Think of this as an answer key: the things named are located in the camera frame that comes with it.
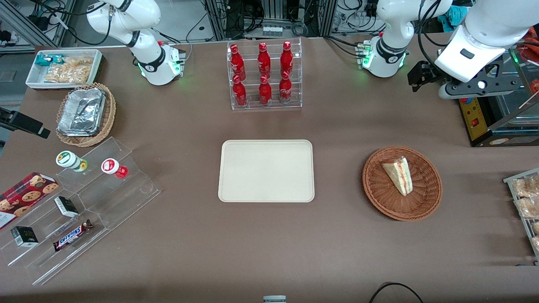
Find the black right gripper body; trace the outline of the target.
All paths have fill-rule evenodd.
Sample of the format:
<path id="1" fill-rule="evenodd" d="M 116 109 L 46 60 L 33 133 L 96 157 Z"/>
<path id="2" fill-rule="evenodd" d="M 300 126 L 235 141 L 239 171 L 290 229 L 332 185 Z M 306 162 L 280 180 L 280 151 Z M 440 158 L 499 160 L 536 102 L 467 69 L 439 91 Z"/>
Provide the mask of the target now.
<path id="1" fill-rule="evenodd" d="M 44 136 L 43 123 L 18 111 L 0 108 L 0 126 L 14 132 L 21 130 L 36 136 Z"/>

